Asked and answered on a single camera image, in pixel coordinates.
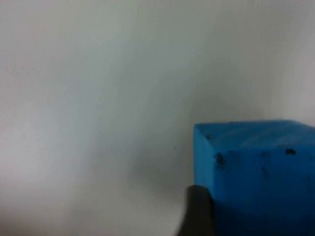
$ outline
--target blue block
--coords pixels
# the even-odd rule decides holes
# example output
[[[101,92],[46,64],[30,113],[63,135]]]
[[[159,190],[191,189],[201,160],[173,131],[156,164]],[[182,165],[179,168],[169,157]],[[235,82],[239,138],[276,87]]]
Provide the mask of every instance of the blue block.
[[[196,124],[194,182],[220,236],[315,236],[315,128],[291,120]]]

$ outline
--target dark spot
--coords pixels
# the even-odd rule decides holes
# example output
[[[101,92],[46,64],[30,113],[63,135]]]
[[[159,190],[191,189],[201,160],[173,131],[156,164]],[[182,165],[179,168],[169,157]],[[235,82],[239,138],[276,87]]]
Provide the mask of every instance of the dark spot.
[[[225,159],[224,159],[223,155],[220,152],[217,153],[216,160],[217,160],[216,169],[217,170],[223,170],[226,163],[225,163]]]
[[[270,151],[262,151],[260,154],[262,157],[270,156]]]
[[[289,155],[289,154],[295,155],[295,154],[296,154],[296,151],[295,151],[294,149],[287,148],[287,149],[285,150],[285,153],[286,153],[287,155]]]
[[[267,178],[268,177],[267,169],[262,167],[261,170],[262,170],[262,173],[263,173],[264,177]]]

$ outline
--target white wall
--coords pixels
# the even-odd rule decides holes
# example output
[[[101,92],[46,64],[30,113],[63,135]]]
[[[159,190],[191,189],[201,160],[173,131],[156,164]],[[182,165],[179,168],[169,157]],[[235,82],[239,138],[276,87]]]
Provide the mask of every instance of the white wall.
[[[314,75],[313,0],[1,0],[1,230],[172,235],[193,124],[315,124]]]

